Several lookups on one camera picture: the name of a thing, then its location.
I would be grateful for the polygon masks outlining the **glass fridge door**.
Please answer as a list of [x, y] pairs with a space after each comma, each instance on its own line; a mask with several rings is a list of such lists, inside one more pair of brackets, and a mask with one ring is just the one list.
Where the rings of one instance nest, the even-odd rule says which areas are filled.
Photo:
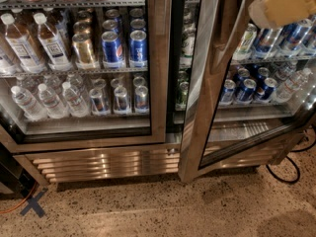
[[[168, 81], [169, 38], [172, 0], [0, 0], [0, 16], [11, 14], [27, 27], [44, 57], [45, 71], [26, 72], [5, 39], [5, 25], [1, 20], [0, 49], [0, 106], [1, 142], [14, 154], [26, 154], [90, 147], [125, 146], [161, 142], [165, 138], [165, 113]], [[70, 53], [70, 69], [52, 68], [38, 39], [35, 13], [44, 13], [57, 27]], [[129, 35], [133, 31], [147, 34], [147, 65], [131, 67]], [[104, 59], [102, 34], [116, 32], [120, 38], [124, 61], [120, 68], [111, 68]], [[89, 34], [100, 68], [79, 69], [72, 46], [75, 34]], [[62, 84], [76, 86], [88, 105], [85, 117], [74, 117], [62, 95]], [[52, 88], [66, 106], [65, 118], [30, 120], [13, 101], [11, 88], [29, 90], [42, 104], [39, 84]], [[114, 112], [114, 90], [126, 88], [131, 112]], [[134, 107], [135, 89], [148, 89], [149, 111], [138, 113]], [[92, 113], [89, 92], [101, 89], [108, 100], [110, 113]]]
[[[234, 60], [236, 50], [249, 24], [261, 29], [250, 18], [248, 7], [254, 0], [200, 0], [195, 53], [192, 63], [189, 97], [187, 101], [181, 153], [191, 159], [201, 158], [209, 142], [274, 138], [290, 132], [301, 132], [316, 119], [315, 111], [315, 55], [301, 44], [297, 55], [282, 57], [279, 45], [289, 33], [291, 25], [280, 29], [269, 56], [254, 56], [254, 43], [247, 59]], [[295, 71], [309, 68], [308, 81], [284, 103], [273, 100], [260, 102], [256, 91], [268, 77], [278, 87]], [[236, 88], [230, 105], [221, 105], [220, 96], [226, 79]], [[253, 99], [239, 103], [235, 94], [245, 79], [257, 83]]]

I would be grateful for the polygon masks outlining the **silver blue energy can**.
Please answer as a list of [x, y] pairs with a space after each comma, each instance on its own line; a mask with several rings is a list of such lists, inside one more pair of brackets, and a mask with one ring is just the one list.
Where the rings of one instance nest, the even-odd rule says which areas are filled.
[[254, 43], [254, 56], [265, 59], [269, 56], [279, 36], [280, 29], [261, 29]]

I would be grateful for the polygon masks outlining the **blue can lower right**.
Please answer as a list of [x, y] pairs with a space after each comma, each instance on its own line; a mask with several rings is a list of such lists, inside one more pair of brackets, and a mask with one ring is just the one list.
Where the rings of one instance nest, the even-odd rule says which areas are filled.
[[277, 81], [274, 78], [266, 78], [258, 87], [255, 99], [260, 102], [267, 102], [271, 99], [272, 93], [277, 88]]

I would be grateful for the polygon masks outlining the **blue can lower middle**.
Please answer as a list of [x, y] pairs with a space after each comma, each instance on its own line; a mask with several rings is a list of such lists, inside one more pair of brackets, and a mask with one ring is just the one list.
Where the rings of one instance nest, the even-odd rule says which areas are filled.
[[236, 91], [235, 99], [239, 103], [248, 103], [253, 99], [256, 91], [257, 83], [253, 79], [245, 79], [242, 81]]

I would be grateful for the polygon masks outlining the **blue can lower left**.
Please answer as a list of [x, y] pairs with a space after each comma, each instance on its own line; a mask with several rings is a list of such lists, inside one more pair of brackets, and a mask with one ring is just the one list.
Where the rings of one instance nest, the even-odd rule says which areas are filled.
[[236, 84], [231, 79], [226, 79], [220, 96], [221, 105], [230, 105], [235, 92]]

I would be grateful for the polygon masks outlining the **blue pepsi can right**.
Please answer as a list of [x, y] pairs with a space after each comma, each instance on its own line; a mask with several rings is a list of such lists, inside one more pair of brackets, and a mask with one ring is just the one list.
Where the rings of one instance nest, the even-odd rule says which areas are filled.
[[129, 35], [129, 62], [131, 67], [147, 65], [147, 34], [145, 31], [133, 31]]

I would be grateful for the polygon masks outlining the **blue pepsi can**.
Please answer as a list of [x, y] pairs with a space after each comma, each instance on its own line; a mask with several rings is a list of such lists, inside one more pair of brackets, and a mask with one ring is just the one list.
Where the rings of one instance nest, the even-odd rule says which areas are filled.
[[102, 48], [105, 62], [111, 68], [120, 68], [123, 64], [123, 48], [119, 35], [113, 31], [102, 34]]
[[147, 65], [147, 34], [145, 31], [133, 31], [129, 35], [129, 62], [131, 67]]

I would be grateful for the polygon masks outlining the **red bull can right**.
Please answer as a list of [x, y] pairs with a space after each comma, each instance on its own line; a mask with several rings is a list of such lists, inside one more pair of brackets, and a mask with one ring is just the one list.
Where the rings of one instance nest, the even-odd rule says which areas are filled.
[[138, 113], [149, 111], [148, 89], [146, 86], [139, 86], [135, 89], [134, 107]]

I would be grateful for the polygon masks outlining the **red bull can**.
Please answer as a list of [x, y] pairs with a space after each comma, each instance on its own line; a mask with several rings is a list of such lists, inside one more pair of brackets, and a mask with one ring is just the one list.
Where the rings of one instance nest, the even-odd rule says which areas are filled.
[[131, 112], [130, 100], [127, 90], [123, 86], [118, 86], [114, 90], [114, 112], [116, 114], [129, 114]]
[[109, 103], [101, 89], [93, 88], [89, 92], [92, 103], [92, 113], [96, 116], [108, 115], [110, 111]]
[[146, 86], [139, 86], [135, 89], [134, 107], [138, 113], [149, 111], [148, 89]]

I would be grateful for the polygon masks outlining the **red bull can middle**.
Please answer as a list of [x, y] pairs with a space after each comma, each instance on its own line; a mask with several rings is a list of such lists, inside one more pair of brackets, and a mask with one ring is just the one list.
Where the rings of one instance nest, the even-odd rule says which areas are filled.
[[118, 86], [114, 90], [114, 112], [116, 114], [129, 114], [131, 112], [130, 100], [127, 90], [123, 86]]

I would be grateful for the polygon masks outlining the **gold soda can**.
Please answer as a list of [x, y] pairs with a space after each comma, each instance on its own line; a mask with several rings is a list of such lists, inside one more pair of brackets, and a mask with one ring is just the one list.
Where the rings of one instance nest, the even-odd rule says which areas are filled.
[[91, 70], [100, 68], [89, 34], [75, 34], [72, 37], [72, 46], [76, 54], [76, 65], [79, 69]]

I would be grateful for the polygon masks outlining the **water bottle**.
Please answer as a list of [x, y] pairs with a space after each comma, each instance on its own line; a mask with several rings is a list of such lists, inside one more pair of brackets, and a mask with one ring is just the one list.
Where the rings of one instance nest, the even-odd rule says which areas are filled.
[[74, 117], [85, 117], [89, 113], [88, 105], [79, 89], [70, 82], [64, 82], [62, 84], [62, 95], [69, 107], [70, 113]]
[[40, 120], [47, 117], [45, 108], [29, 90], [20, 86], [13, 86], [11, 93], [13, 101], [24, 111], [28, 119]]
[[39, 84], [38, 89], [39, 99], [46, 107], [50, 118], [62, 119], [68, 116], [66, 106], [52, 88], [46, 86], [45, 84]]

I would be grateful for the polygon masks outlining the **tea bottle white cap right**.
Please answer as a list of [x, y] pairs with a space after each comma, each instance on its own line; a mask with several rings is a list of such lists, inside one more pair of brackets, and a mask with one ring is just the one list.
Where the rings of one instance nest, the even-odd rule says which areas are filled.
[[55, 70], [70, 69], [70, 53], [57, 27], [53, 25], [44, 13], [35, 13], [34, 20], [38, 25], [38, 39], [44, 48], [51, 66]]

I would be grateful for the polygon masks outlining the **tea bottle white cap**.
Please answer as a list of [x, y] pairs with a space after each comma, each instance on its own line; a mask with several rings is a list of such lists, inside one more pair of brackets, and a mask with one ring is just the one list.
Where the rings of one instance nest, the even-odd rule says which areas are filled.
[[35, 13], [34, 20], [38, 25], [38, 39], [44, 48], [51, 66], [55, 70], [70, 69], [70, 53], [57, 27], [53, 25], [44, 13]]
[[9, 13], [3, 14], [1, 20], [5, 25], [5, 39], [18, 56], [23, 69], [33, 74], [45, 71], [40, 46], [28, 28], [18, 23]]

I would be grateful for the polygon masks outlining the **water bottle left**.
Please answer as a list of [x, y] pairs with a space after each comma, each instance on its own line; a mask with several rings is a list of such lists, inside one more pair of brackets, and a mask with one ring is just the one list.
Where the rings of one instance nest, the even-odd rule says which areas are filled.
[[45, 108], [29, 90], [20, 86], [13, 86], [11, 93], [13, 101], [24, 111], [28, 119], [40, 120], [47, 117]]

